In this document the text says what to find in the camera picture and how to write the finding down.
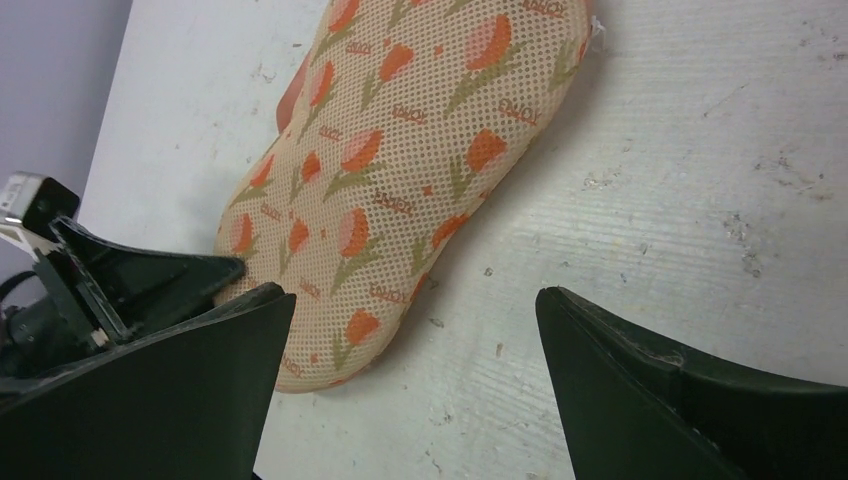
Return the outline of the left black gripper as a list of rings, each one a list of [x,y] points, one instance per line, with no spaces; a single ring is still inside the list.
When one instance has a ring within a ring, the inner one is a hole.
[[[67,216],[1,233],[34,259],[1,285],[5,298],[33,277],[46,295],[1,311],[1,374],[38,376],[185,321],[244,276],[239,257],[145,250],[98,237]]]

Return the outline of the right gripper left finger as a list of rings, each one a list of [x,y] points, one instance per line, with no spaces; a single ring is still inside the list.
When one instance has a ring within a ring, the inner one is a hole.
[[[296,298],[274,283],[1,382],[5,479],[251,479]]]

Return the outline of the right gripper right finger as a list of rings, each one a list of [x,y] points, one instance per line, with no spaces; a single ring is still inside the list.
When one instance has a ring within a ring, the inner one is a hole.
[[[847,390],[736,364],[562,287],[535,300],[579,479],[843,479]]]

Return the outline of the floral mesh laundry bag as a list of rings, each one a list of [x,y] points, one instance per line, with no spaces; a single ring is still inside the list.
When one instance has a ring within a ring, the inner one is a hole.
[[[587,1],[332,1],[292,116],[214,250],[296,298],[275,387],[345,383],[395,336],[451,237],[555,116]]]

